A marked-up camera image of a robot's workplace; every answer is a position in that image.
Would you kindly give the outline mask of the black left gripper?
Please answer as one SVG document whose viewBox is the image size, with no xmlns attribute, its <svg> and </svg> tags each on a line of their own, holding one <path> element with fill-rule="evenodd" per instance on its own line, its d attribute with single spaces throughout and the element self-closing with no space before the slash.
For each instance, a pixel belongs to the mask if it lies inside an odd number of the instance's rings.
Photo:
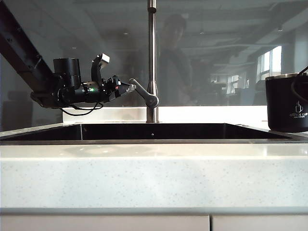
<svg viewBox="0 0 308 231">
<path fill-rule="evenodd" d="M 124 96 L 133 92 L 135 85 L 131 83 L 121 82 L 118 76 L 114 75 L 107 80 L 104 80 L 104 102 L 113 101 L 115 98 Z"/>
</svg>

